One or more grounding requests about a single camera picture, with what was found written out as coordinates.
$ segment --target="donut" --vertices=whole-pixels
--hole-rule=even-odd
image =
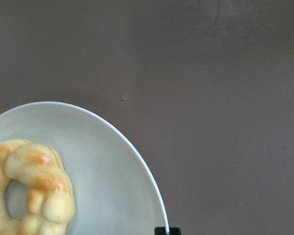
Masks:
[[[21,220],[8,215],[4,202],[12,179],[27,186]],[[21,139],[0,142],[0,235],[64,235],[74,211],[72,183],[53,149]]]

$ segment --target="donut hole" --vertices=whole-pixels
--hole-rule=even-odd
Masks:
[[[20,181],[12,180],[5,189],[4,201],[6,210],[12,219],[22,219],[26,214],[27,186]]]

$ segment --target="black object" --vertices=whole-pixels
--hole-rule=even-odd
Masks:
[[[181,230],[179,228],[170,228],[170,235],[181,235]],[[165,227],[155,228],[155,235],[166,235]]]

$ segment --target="plate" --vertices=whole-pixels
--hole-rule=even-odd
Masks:
[[[60,155],[71,178],[76,212],[67,235],[153,235],[169,231],[157,184],[141,155],[114,126],[83,108],[35,102],[0,115],[0,141],[27,139]],[[25,213],[26,187],[5,192],[13,218]]]

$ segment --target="white plate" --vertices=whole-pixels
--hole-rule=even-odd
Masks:
[[[134,146],[110,123],[60,102],[29,103],[0,115],[0,141],[28,139],[54,148],[70,176],[76,212],[67,235],[153,235],[167,216],[156,182]],[[12,184],[7,207],[21,217],[26,188]]]

